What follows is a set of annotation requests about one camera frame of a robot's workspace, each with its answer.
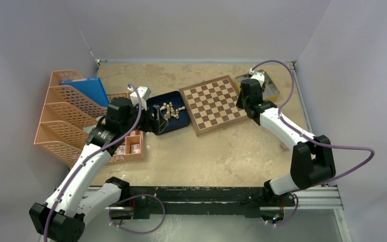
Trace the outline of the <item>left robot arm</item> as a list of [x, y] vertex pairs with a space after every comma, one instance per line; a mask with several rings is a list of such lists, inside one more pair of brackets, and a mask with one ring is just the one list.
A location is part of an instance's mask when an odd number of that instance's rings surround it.
[[60, 186], [42, 204], [29, 210], [36, 231], [44, 241], [78, 241], [88, 223], [107, 206], [130, 201], [130, 185], [110, 178], [95, 194], [85, 197], [93, 179], [133, 131], [161, 133], [168, 120], [155, 105], [152, 111], [125, 97], [113, 99], [105, 117], [89, 133], [80, 157]]

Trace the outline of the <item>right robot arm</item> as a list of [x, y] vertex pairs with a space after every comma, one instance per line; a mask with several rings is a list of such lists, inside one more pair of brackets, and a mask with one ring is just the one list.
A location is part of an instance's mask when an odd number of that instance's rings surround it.
[[263, 199], [269, 205], [282, 200], [283, 194], [303, 190], [333, 178], [336, 174], [328, 137], [305, 131], [286, 118], [276, 104], [264, 101], [258, 80], [241, 82], [237, 107], [258, 125], [277, 136], [292, 152], [290, 171], [264, 183]]

